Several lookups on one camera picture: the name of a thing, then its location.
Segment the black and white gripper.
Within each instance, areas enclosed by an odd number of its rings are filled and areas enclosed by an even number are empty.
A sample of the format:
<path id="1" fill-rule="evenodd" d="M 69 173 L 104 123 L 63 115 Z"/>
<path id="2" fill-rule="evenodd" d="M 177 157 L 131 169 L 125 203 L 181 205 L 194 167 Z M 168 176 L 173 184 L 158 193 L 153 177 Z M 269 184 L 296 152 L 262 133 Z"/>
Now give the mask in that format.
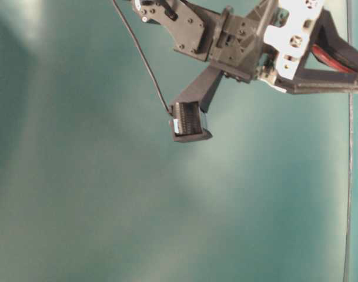
<path id="1" fill-rule="evenodd" d="M 323 6 L 324 1 L 261 1 L 246 17 L 224 9 L 211 66 L 271 87 L 280 77 L 280 87 L 290 94 L 358 93 L 358 50 L 339 36 Z M 310 53 L 334 71 L 306 69 Z"/>

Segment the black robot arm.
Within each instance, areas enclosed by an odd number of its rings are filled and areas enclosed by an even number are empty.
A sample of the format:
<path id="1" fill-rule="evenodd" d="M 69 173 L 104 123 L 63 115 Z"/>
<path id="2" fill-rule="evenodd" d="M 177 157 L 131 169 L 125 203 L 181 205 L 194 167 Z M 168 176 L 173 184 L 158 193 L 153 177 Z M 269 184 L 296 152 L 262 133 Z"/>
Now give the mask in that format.
<path id="1" fill-rule="evenodd" d="M 358 50 L 338 34 L 323 1 L 259 1 L 243 16 L 189 1 L 131 5 L 143 22 L 168 30 L 175 51 L 227 77 L 291 94 L 358 93 Z"/>

